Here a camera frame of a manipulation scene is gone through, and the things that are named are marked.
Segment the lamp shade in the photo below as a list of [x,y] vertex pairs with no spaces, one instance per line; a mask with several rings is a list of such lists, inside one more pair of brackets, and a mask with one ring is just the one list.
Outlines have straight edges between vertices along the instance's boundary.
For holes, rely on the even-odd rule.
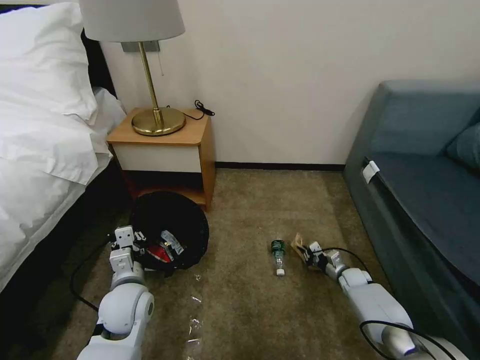
[[185,32],[177,0],[80,0],[85,34],[107,42],[174,38]]

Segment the blue sofa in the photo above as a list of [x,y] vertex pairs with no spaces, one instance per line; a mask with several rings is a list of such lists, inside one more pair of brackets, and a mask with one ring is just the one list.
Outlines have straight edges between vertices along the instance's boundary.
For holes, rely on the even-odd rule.
[[[379,85],[344,178],[415,328],[480,359],[480,175],[446,156],[480,116],[480,83]],[[367,183],[362,170],[379,172]]]

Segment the wooden nightstand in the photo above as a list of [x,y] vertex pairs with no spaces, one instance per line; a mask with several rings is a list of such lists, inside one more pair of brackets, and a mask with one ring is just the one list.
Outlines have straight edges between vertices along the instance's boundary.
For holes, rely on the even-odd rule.
[[[212,122],[205,115],[200,120],[186,117],[186,125],[164,136],[144,136],[132,129],[133,109],[112,131],[107,141],[113,150],[128,190],[133,198],[159,190],[185,195],[210,208],[215,186],[215,148]],[[195,118],[196,109],[183,111]]]

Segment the black cable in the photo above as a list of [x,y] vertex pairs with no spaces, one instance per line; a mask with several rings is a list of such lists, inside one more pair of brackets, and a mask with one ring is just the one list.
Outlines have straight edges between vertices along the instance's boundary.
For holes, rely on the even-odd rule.
[[83,298],[78,292],[75,291],[75,276],[77,275],[77,273],[79,272],[79,270],[82,268],[82,266],[85,264],[85,262],[87,262],[97,251],[103,249],[105,247],[105,245],[107,245],[108,243],[110,243],[111,240],[110,240],[110,234],[107,235],[106,237],[106,240],[104,242],[102,242],[100,245],[98,245],[96,248],[94,248],[92,250],[92,252],[90,254],[88,254],[88,256],[86,258],[84,258],[77,266],[76,268],[73,270],[73,272],[71,273],[70,275],[70,284],[69,284],[69,287],[70,287],[70,292],[71,294],[77,299],[77,300],[80,300],[82,303],[84,303],[85,305],[87,305],[88,307],[92,308],[93,310],[95,310],[97,313],[99,312],[99,308],[95,305],[93,305],[90,301],[86,300],[85,298]]
[[367,273],[369,273],[370,276],[372,276],[372,273],[369,271],[369,268],[367,267],[367,265],[365,265],[365,263],[362,261],[362,259],[356,253],[354,253],[353,251],[347,250],[343,247],[327,247],[327,248],[322,249],[323,252],[330,251],[330,250],[338,250],[338,251],[343,251],[343,252],[349,253],[350,255],[355,257],[355,259],[357,259],[358,262],[363,266],[365,271]]
[[442,344],[440,344],[437,340],[435,340],[434,338],[418,331],[418,330],[415,330],[413,328],[410,328],[408,326],[404,326],[404,325],[400,325],[400,324],[396,324],[396,323],[393,323],[393,322],[388,322],[388,321],[381,321],[381,320],[367,320],[367,321],[363,321],[360,323],[359,327],[360,327],[360,332],[361,334],[363,335],[363,337],[365,338],[366,342],[378,353],[380,354],[383,358],[387,359],[387,360],[395,360],[393,357],[390,357],[390,356],[387,356],[385,355],[382,351],[380,351],[376,346],[375,344],[369,339],[369,337],[367,336],[367,334],[365,333],[364,331],[364,327],[366,325],[369,325],[369,324],[378,324],[378,325],[386,325],[386,326],[391,326],[391,327],[394,327],[394,328],[397,328],[397,329],[401,329],[401,330],[405,330],[406,332],[409,332],[411,334],[414,334],[414,335],[417,335],[421,338],[424,338],[425,340],[428,340],[429,342],[431,342],[433,345],[435,345],[437,348],[439,348],[440,350],[442,350],[451,360],[457,360],[455,358],[455,356],[452,355],[452,353],[450,351],[448,351]]
[[185,115],[185,116],[188,116],[190,119],[193,119],[193,120],[201,120],[201,119],[204,118],[205,114],[207,114],[210,117],[215,116],[215,112],[207,109],[200,100],[195,100],[195,109],[201,111],[201,116],[200,117],[193,117],[193,116],[188,115],[187,113],[184,113],[184,112],[182,112],[182,114]]

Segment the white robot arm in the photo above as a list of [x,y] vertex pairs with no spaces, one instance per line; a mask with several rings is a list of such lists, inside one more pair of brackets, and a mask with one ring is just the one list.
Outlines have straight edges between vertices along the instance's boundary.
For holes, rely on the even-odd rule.
[[132,259],[132,227],[118,228],[115,237],[119,249],[110,254],[110,292],[101,300],[95,330],[77,360],[142,358],[141,345],[154,311],[154,297],[145,286],[142,266]]
[[324,252],[317,242],[309,250],[313,263],[338,282],[348,297],[367,341],[390,359],[468,360],[445,339],[417,336],[403,306],[367,271],[348,268],[337,250]]

